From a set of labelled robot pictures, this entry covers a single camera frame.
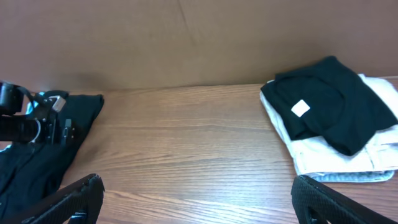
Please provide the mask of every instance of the brown wall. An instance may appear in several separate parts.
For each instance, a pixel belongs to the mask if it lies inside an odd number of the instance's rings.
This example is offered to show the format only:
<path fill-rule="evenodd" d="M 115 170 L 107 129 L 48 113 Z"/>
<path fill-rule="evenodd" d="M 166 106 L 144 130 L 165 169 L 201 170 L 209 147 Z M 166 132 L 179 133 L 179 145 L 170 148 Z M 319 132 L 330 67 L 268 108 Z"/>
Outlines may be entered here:
<path fill-rule="evenodd" d="M 1 78 L 34 90 L 261 83 L 336 55 L 398 70 L 396 0 L 0 0 Z"/>

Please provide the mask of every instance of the folded garment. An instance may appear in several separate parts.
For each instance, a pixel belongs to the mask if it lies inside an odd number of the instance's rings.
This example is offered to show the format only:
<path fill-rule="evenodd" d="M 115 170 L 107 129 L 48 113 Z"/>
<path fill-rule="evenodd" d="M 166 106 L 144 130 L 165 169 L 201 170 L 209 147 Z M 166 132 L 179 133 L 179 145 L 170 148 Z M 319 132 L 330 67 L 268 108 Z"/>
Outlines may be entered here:
<path fill-rule="evenodd" d="M 381 78 L 359 78 L 388 106 L 398 118 L 398 92 Z M 285 142 L 298 175 L 306 174 L 318 181 L 379 182 L 390 179 L 398 169 L 398 125 L 376 131 L 375 135 L 354 156 L 333 149 L 323 136 L 292 141 L 284 120 L 260 92 L 271 123 Z"/>
<path fill-rule="evenodd" d="M 347 156 L 361 150 L 376 131 L 398 124 L 380 97 L 336 57 L 277 74 L 261 90 L 291 140 L 323 136 Z"/>
<path fill-rule="evenodd" d="M 7 218 L 56 192 L 63 175 L 85 140 L 94 119 L 104 104 L 102 95 L 69 96 L 63 91 L 48 91 L 44 96 L 66 99 L 58 113 L 60 123 L 72 119 L 80 128 L 70 144 L 13 143 L 0 153 L 0 219 Z"/>

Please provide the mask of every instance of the wooden tabletop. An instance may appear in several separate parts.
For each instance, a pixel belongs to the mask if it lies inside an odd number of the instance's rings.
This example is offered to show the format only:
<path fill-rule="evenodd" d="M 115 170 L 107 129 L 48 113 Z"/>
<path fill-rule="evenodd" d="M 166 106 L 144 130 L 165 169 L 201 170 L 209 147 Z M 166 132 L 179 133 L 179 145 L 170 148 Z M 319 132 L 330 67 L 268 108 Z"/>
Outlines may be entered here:
<path fill-rule="evenodd" d="M 104 108 L 63 185 L 102 177 L 98 223 L 297 223 L 292 159 L 260 87 L 101 92 Z M 327 185 L 398 221 L 397 176 Z"/>

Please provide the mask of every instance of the folded black cloth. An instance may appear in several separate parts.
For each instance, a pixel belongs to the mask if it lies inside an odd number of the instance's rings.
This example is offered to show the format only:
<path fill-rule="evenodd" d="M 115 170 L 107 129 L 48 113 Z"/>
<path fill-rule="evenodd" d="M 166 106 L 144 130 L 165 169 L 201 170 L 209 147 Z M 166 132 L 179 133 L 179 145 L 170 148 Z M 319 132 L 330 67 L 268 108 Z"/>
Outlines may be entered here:
<path fill-rule="evenodd" d="M 291 140 L 323 136 L 348 156 L 360 151 L 377 130 L 398 123 L 372 89 L 333 56 L 277 74 L 261 91 L 281 115 Z M 292 111 L 299 101 L 309 106 L 301 107 L 302 115 Z"/>
<path fill-rule="evenodd" d="M 68 96 L 48 91 L 45 96 L 66 99 L 59 112 L 60 123 L 72 119 L 80 127 L 75 140 L 65 146 L 13 143 L 0 153 L 0 219 L 21 212 L 59 189 L 63 175 L 86 138 L 104 104 L 102 95 Z"/>

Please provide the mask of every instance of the white cloth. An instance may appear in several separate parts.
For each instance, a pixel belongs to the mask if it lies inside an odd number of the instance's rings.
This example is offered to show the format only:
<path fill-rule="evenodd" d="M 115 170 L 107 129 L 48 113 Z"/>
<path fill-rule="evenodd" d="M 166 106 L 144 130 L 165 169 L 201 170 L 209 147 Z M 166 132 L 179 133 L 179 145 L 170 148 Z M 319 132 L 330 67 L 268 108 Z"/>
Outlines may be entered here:
<path fill-rule="evenodd" d="M 398 118 L 398 92 L 395 88 L 387 80 L 365 77 L 363 74 L 359 74 L 359 76 Z M 376 132 L 361 151 L 354 156 L 345 156 L 328 145 L 322 136 L 304 140 L 290 140 L 282 118 L 261 92 L 260 99 L 271 119 L 271 123 L 280 138 L 285 142 L 298 175 L 306 174 L 310 177 L 322 177 L 333 174 L 336 177 L 335 174 L 345 176 L 347 176 L 347 173 L 356 172 L 359 172 L 358 175 L 361 175 L 361 172 L 383 174 L 383 171 L 398 169 L 398 125 Z M 388 177 L 385 178 L 375 175 L 375 177 L 365 179 L 349 175 L 351 177 L 334 178 L 333 180 L 325 178 L 321 181 L 378 182 L 390 179 L 393 175 L 394 173 L 390 172 Z"/>

